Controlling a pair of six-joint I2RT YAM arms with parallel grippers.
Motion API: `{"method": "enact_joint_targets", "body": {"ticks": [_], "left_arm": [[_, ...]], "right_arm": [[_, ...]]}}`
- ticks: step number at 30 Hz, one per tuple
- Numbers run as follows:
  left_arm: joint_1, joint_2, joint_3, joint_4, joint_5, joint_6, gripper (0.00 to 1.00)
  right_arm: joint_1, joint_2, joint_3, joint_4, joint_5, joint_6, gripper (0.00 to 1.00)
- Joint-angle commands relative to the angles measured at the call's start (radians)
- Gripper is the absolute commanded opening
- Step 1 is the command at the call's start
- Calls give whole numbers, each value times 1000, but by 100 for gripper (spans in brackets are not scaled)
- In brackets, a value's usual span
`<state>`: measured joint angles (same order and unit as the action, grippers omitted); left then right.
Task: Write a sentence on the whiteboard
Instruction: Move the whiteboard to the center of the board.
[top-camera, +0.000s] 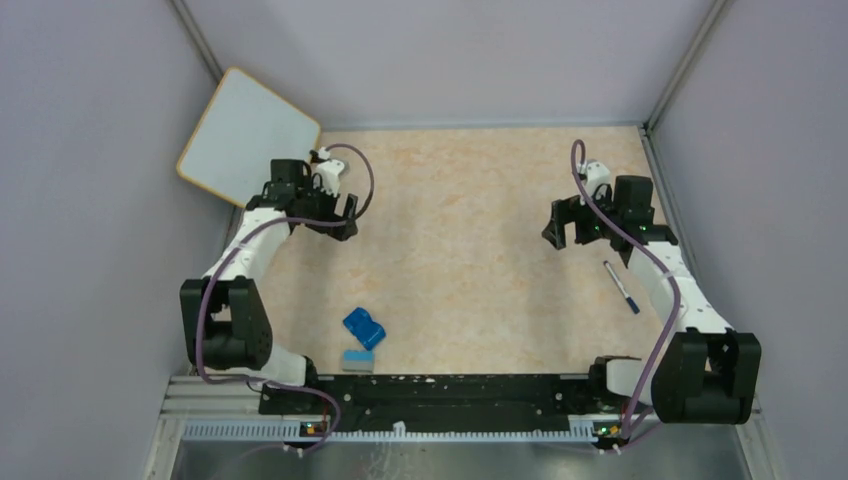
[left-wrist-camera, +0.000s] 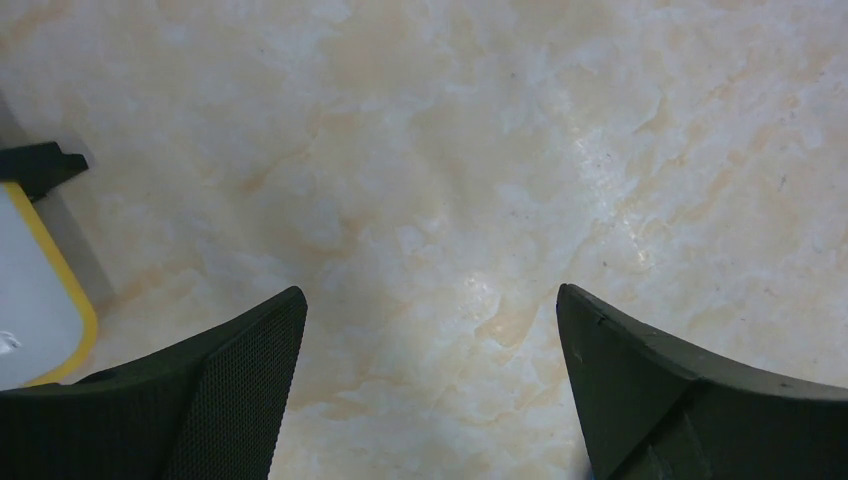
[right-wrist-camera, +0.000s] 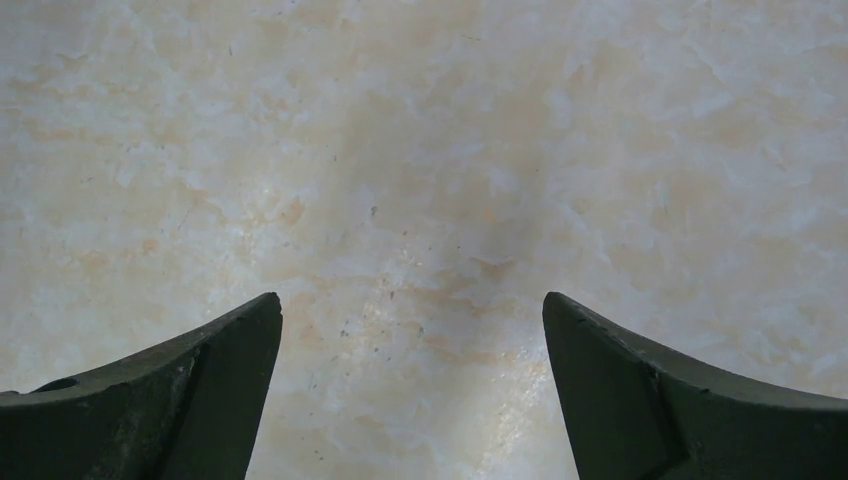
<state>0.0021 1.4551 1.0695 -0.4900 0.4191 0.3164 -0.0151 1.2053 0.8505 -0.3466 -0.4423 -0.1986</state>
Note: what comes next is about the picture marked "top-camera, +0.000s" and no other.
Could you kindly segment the yellow framed whiteboard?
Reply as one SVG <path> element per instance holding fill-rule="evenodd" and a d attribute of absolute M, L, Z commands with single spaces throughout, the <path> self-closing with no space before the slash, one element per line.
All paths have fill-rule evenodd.
<path fill-rule="evenodd" d="M 190 184 L 240 208 L 270 178 L 274 159 L 307 157 L 317 120 L 244 70 L 226 70 L 176 164 Z"/>

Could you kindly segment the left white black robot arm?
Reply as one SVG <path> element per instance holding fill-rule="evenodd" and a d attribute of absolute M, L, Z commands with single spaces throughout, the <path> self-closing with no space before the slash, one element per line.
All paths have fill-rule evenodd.
<path fill-rule="evenodd" d="M 345 162 L 274 159 L 270 178 L 246 204 L 235 236 L 201 277 L 180 288 L 185 344 L 201 376 L 283 384 L 283 401 L 297 413 L 319 404 L 320 386 L 308 378 L 307 357 L 274 340 L 258 283 L 277 250 L 299 225 L 345 241 L 358 232 L 358 199 L 340 197 Z"/>

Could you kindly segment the whiteboard marker pen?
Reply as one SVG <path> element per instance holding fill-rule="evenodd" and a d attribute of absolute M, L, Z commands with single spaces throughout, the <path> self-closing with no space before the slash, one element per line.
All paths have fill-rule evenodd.
<path fill-rule="evenodd" d="M 604 260 L 603 266 L 606 269 L 606 271 L 608 272 L 611 280 L 615 284 L 619 293 L 624 298 L 625 302 L 627 303 L 627 305 L 630 308 L 630 310 L 632 311 L 632 313 L 634 315 L 638 315 L 640 313 L 640 308 L 639 308 L 638 304 L 636 303 L 636 301 L 634 300 L 634 298 L 632 297 L 632 295 L 627 291 L 626 287 L 624 286 L 624 283 L 622 282 L 619 275 L 615 271 L 613 265 L 608 260 Z"/>

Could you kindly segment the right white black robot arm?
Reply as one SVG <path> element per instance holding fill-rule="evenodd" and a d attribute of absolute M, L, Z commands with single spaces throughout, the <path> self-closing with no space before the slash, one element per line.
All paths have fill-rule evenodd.
<path fill-rule="evenodd" d="M 710 305 L 688 270 L 672 229 L 654 221 L 648 177 L 579 175 L 579 194 L 556 200 L 542 232 L 555 249 L 573 225 L 583 245 L 606 240 L 665 318 L 648 358 L 603 357 L 602 374 L 586 385 L 589 404 L 612 412 L 626 398 L 664 423 L 744 424 L 752 413 L 762 347 Z"/>

